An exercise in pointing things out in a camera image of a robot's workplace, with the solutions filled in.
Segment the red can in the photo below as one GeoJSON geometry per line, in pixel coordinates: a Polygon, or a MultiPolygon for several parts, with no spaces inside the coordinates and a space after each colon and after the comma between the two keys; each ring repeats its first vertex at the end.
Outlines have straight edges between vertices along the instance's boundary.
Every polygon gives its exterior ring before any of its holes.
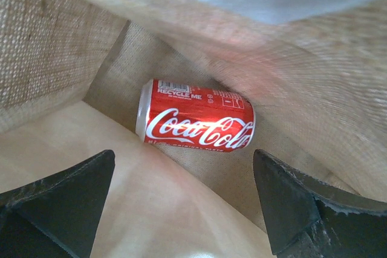
{"type": "Polygon", "coordinates": [[[135,132],[147,143],[231,152],[251,142],[254,128],[254,110],[237,93],[150,80],[135,132]]]}

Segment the can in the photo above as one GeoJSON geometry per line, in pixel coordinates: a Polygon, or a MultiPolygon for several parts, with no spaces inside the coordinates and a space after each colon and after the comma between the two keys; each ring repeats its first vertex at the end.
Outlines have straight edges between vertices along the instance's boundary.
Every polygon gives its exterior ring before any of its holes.
{"type": "Polygon", "coordinates": [[[254,129],[253,107],[237,93],[155,79],[141,91],[135,132],[146,143],[231,152],[254,129]]]}

